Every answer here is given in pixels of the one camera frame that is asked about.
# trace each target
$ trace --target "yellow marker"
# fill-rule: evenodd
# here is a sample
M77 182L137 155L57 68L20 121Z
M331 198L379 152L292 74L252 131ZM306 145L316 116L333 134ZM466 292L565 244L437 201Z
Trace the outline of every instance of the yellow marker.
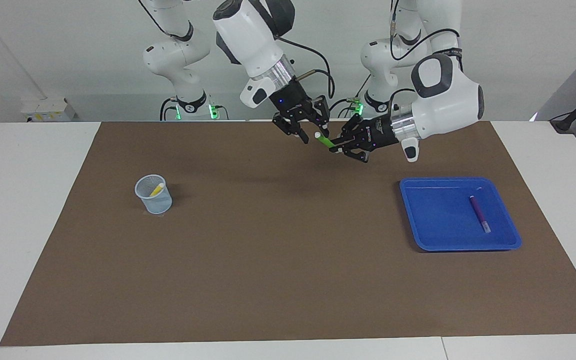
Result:
M157 196L160 192L162 192L162 190L164 190L164 183L160 182L159 185L157 185L157 187L155 187L155 189L150 193L150 197L154 197Z

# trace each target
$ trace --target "marker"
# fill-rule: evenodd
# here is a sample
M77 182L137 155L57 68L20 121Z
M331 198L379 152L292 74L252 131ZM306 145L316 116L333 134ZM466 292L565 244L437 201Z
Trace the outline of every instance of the marker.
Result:
M157 185L157 187L155 187L155 189L150 193L150 197L154 197L157 196L160 192L162 192L162 190L164 190L164 183L160 182L159 185Z
M323 136L321 132L315 132L315 139L320 141L322 144L327 146L327 148L331 149L335 147L335 144L332 143L326 136Z
M490 234L490 232L491 232L490 226L489 226L488 222L486 221L486 218L484 217L484 213L482 212L482 208L480 207L480 204L477 202L477 199L475 198L475 196L470 196L470 205L472 205L472 209L475 211L475 214L477 214L477 219L481 223L481 226L482 226L482 228L484 228L484 231L486 232L486 234Z

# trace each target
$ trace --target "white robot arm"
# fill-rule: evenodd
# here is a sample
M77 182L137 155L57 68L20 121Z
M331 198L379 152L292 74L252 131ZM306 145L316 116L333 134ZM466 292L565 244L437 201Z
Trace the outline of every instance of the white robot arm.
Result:
M272 122L286 135L309 138L299 121L307 120L329 134L330 112L325 96L310 98L276 39L293 28L290 0L226 0L212 17L217 45L233 64L243 65L250 80L240 100L256 108L270 98L277 112Z
M484 113L482 87L460 69L455 57L433 54L414 66L412 82L418 99L402 109L362 121L355 114L332 139L332 153L368 162L370 152L401 143L409 162L419 157L419 141L473 125Z
M399 0L391 11L390 38L371 41L361 50L361 63L370 71L363 94L368 114L388 111L390 97L399 85L395 68L413 66L431 53L457 57L461 66L457 34L462 23L462 0ZM429 44L424 41L423 34L436 32Z
M182 0L146 0L144 5L169 39L153 44L143 51L143 61L154 75L170 80L176 92L180 114L199 117L210 114L210 94L199 76L187 69L210 54L210 43L188 20Z

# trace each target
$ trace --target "blue tray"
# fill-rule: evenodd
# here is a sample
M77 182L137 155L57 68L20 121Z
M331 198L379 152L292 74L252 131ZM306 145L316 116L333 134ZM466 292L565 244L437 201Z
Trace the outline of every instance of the blue tray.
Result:
M405 178L400 183L414 241L426 251L502 251L522 245L495 185L483 177ZM492 232L469 200L475 196Z

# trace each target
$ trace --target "plastic cup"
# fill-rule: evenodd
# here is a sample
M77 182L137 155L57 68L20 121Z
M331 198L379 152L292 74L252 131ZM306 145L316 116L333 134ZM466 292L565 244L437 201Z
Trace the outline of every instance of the plastic cup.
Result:
M151 196L159 184L164 185L162 191ZM166 180L159 175L147 175L140 178L134 186L134 193L141 199L146 210L153 215L164 214L172 207L172 198L166 186Z

